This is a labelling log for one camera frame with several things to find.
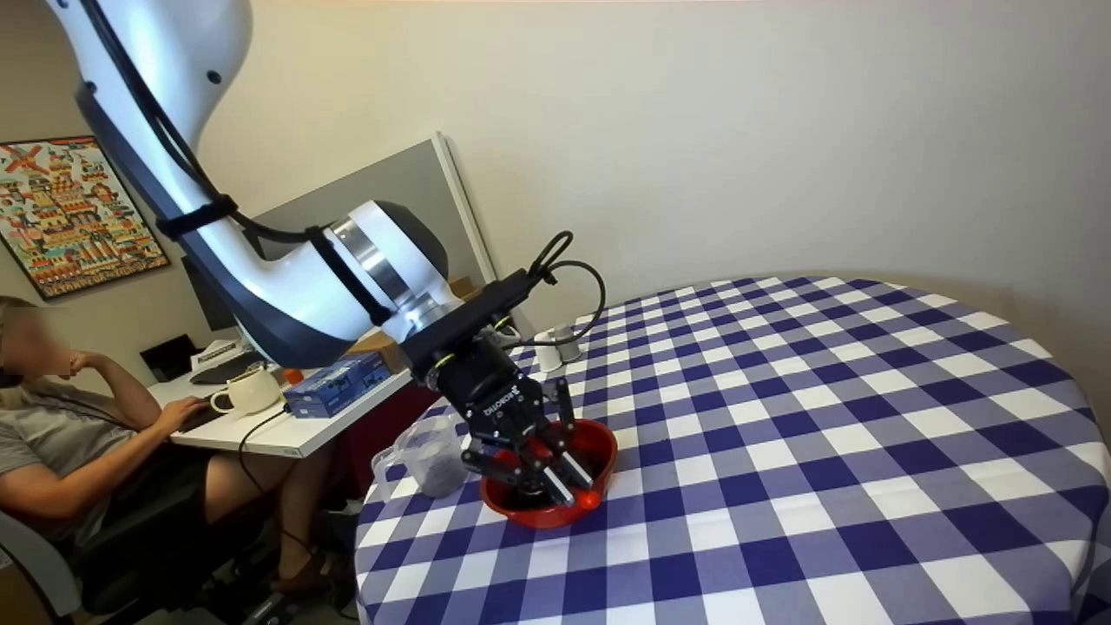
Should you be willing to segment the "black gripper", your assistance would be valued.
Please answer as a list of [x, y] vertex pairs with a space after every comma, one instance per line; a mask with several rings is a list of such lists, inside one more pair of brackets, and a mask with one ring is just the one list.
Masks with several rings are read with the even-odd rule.
[[571, 501], [593, 487], [571, 448], [546, 436], [542, 384], [501, 343], [484, 336], [457, 343], [434, 364], [434, 383], [471, 435], [460, 461], [506, 478], [501, 501], [509, 511], [542, 511], [550, 496]]

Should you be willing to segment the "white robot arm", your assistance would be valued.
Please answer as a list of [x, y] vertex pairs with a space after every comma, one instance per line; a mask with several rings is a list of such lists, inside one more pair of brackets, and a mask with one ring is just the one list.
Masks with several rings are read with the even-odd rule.
[[365, 333], [384, 333], [409, 371], [466, 420], [460, 461], [482, 478], [570, 507], [593, 471], [571, 448], [575, 417], [557, 384], [530, 383], [501, 321], [548, 280], [565, 235], [522, 272], [460, 298], [430, 258], [430, 235], [376, 201], [326, 224], [275, 235], [215, 187], [193, 155], [202, 126], [248, 45], [248, 0], [45, 0], [79, 68], [79, 106], [157, 228], [207, 273], [232, 320], [275, 364], [321, 367]]

